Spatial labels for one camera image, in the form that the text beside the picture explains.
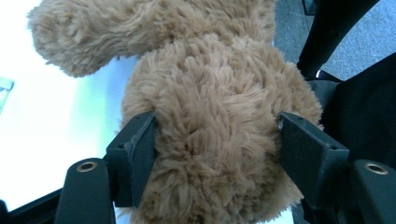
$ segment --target fluffy fur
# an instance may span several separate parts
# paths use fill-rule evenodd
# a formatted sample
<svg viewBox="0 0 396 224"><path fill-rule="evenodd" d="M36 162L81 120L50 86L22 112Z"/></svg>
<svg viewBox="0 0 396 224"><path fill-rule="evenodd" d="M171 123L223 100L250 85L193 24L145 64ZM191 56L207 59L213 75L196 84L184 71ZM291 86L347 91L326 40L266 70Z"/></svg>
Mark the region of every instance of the fluffy fur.
<svg viewBox="0 0 396 224"><path fill-rule="evenodd" d="M302 195L279 165L280 111L318 123L295 64L271 45L274 0L44 0L35 47L66 74L138 55L123 120L154 110L155 161L136 223L254 223Z"/></svg>

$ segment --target white surface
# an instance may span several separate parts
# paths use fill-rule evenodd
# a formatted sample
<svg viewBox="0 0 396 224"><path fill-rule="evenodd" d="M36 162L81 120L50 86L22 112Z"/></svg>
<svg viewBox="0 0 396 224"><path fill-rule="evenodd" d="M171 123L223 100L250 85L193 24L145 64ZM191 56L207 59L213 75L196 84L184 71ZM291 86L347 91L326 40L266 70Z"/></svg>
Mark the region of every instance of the white surface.
<svg viewBox="0 0 396 224"><path fill-rule="evenodd" d="M61 188L74 162L105 155L135 64L113 60L79 79L45 65L26 29L26 14L39 2L8 1L0 9L0 77L15 81L0 114L0 199L9 210ZM292 223L290 212L283 216L272 223Z"/></svg>

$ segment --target brown plush fur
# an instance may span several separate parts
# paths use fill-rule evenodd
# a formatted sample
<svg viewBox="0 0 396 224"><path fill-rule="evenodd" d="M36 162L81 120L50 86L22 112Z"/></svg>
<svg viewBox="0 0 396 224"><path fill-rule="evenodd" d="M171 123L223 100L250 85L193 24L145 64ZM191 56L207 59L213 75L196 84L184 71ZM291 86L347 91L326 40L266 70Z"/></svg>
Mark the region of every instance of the brown plush fur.
<svg viewBox="0 0 396 224"><path fill-rule="evenodd" d="M154 110L159 152L136 223L254 223L302 195L279 165L277 116L320 106L270 42L274 0L44 0L36 50L82 77L137 54L123 120Z"/></svg>

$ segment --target gray floor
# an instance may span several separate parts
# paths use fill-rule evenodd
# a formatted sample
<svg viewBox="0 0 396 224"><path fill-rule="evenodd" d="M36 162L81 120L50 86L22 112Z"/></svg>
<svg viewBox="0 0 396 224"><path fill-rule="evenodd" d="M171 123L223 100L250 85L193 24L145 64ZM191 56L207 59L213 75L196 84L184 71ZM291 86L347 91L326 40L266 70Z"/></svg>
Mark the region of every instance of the gray floor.
<svg viewBox="0 0 396 224"><path fill-rule="evenodd" d="M275 45L297 63L314 17L302 0L276 3ZM343 80L396 52L396 0L380 0L346 35L322 70Z"/></svg>

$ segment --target brown teddy bear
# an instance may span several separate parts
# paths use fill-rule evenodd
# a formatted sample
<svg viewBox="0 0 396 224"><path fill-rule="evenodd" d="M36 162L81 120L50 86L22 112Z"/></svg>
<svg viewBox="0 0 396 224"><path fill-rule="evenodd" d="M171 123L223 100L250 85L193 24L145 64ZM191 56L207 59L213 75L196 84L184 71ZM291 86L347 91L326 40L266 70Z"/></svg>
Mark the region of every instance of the brown teddy bear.
<svg viewBox="0 0 396 224"><path fill-rule="evenodd" d="M275 0L44 0L35 48L71 77L138 55L123 127L155 111L155 161L135 223L255 223L302 198L279 164L281 111L321 108L272 46Z"/></svg>

